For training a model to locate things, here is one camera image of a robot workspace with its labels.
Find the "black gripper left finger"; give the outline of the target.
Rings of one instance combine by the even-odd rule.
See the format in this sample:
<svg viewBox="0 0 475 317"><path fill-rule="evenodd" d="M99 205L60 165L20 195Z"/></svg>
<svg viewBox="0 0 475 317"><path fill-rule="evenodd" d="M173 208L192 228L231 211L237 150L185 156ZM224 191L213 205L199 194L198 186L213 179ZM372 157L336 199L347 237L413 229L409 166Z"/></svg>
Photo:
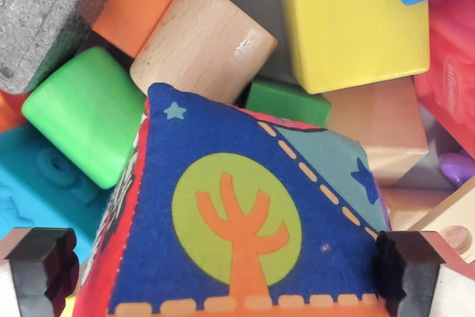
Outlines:
<svg viewBox="0 0 475 317"><path fill-rule="evenodd" d="M14 228L1 239L1 315L60 316L76 289L72 228Z"/></svg>

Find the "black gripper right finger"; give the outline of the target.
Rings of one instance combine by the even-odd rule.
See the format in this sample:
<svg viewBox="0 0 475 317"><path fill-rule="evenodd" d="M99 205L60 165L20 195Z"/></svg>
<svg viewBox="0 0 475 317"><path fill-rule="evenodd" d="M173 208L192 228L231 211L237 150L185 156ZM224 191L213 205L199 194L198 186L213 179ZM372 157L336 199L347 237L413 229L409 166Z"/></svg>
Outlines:
<svg viewBox="0 0 475 317"><path fill-rule="evenodd" d="M474 265L437 232L381 231L373 259L390 316L473 316Z"/></svg>

